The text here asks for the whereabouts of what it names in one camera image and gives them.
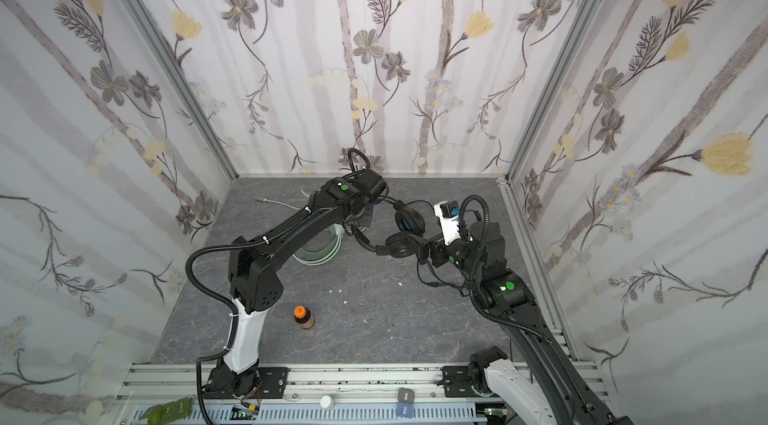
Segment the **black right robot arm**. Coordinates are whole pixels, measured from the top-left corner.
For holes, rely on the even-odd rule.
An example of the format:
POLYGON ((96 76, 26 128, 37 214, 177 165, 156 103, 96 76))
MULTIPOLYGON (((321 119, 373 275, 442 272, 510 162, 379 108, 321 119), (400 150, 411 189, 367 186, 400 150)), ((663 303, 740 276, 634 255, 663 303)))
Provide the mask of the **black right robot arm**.
POLYGON ((428 265, 453 265, 461 289, 478 314, 498 325, 520 352, 531 374, 524 378, 497 348, 476 354, 468 369, 480 395, 495 395, 514 424, 628 424, 577 370, 547 325, 533 292, 507 265, 506 243, 485 199, 434 205, 439 235, 422 247, 428 265))

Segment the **black wired headphones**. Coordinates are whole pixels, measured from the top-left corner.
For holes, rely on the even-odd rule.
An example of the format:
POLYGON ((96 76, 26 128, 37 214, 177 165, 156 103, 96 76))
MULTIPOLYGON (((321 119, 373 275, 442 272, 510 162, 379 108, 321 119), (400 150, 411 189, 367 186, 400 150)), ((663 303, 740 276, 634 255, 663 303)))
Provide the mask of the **black wired headphones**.
POLYGON ((398 231, 386 238, 383 245, 373 244, 364 231, 353 228, 345 232, 352 236, 356 242, 366 251, 377 256, 404 259, 414 257, 416 259, 416 273, 419 281, 431 288, 450 288, 459 292, 462 297, 467 295, 464 284, 452 283, 439 277, 435 266, 418 264, 418 240, 425 239, 426 222, 423 216, 409 204, 402 201, 391 201, 395 210, 395 224, 398 231))

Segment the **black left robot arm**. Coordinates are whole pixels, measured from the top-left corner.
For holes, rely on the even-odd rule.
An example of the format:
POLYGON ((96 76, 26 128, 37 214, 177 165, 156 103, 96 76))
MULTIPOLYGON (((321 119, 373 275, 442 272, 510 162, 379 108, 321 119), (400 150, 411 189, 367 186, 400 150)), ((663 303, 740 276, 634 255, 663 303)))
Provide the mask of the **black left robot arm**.
POLYGON ((307 204, 281 224, 253 239, 203 247, 186 260, 188 283, 229 309, 230 325, 223 350, 195 360, 196 395, 242 398, 256 391, 259 345, 269 310, 284 287, 278 271, 295 252, 325 229, 354 221, 372 210, 388 190, 375 171, 363 169, 326 182, 307 204), (229 254, 229 294, 205 286, 195 275, 197 259, 212 253, 229 254))

